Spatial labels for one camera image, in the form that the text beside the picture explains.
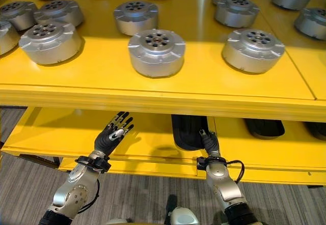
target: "robotic hand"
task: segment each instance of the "robotic hand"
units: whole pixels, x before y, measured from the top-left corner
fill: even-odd
[[[114,116],[95,139],[94,151],[88,157],[80,156],[76,160],[78,164],[56,191],[53,203],[39,225],[70,225],[77,214],[93,205],[98,197],[98,190],[95,199],[86,204],[89,190],[96,182],[99,189],[99,173],[105,173],[111,167],[108,156],[133,128],[133,124],[130,125],[132,117],[126,120],[128,115],[128,112],[121,111]]]
[[[208,157],[197,158],[197,169],[206,171],[206,181],[222,207],[229,225],[262,225],[248,207],[237,185],[245,172],[244,164],[239,160],[227,162],[220,156],[219,142],[214,132],[206,133],[205,130],[200,130],[199,133]],[[241,172],[236,181],[231,179],[227,169],[227,165],[232,163],[241,163]]]

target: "shelf surface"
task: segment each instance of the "shelf surface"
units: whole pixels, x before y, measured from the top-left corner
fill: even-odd
[[[299,32],[293,23],[300,11],[279,8],[270,0],[252,0],[276,36],[286,45],[286,51],[304,77],[314,96],[326,100],[326,41],[313,39]],[[325,0],[310,0],[307,8],[326,8]]]
[[[1,5],[12,1],[46,3],[4,0]],[[159,27],[186,42],[180,72],[156,79],[132,68],[130,37],[116,29],[113,10],[129,0],[75,1],[86,18],[77,28],[85,40],[81,54],[53,66],[35,64],[20,48],[1,57],[0,103],[326,121],[326,102],[314,100],[287,53],[260,75],[238,72],[224,62],[221,51],[233,29],[214,20],[211,0],[145,0],[158,5]],[[273,30],[262,14],[253,27]]]
[[[3,146],[13,155],[64,157],[61,170],[94,149],[94,139],[115,114],[112,111],[29,107]],[[173,140],[171,115],[132,113],[135,128],[110,156],[111,172],[204,179],[196,158],[204,150],[185,151]],[[240,159],[244,181],[326,184],[326,142],[310,136],[300,122],[284,121],[285,135],[259,140],[246,130],[243,119],[208,117],[218,133],[222,156]],[[236,178],[240,169],[233,165]]]

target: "robot finger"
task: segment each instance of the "robot finger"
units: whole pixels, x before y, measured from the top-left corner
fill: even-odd
[[[117,113],[112,120],[108,123],[108,125],[106,126],[107,128],[113,128],[116,124],[117,124],[117,120],[124,114],[124,111],[121,111],[119,113]]]
[[[126,128],[126,126],[133,120],[133,117],[129,117],[127,121],[122,121],[121,123],[117,124],[117,129],[119,128]]]
[[[134,127],[134,125],[133,124],[131,124],[127,129],[124,129],[124,136],[131,130],[131,129],[133,129],[133,127]]]

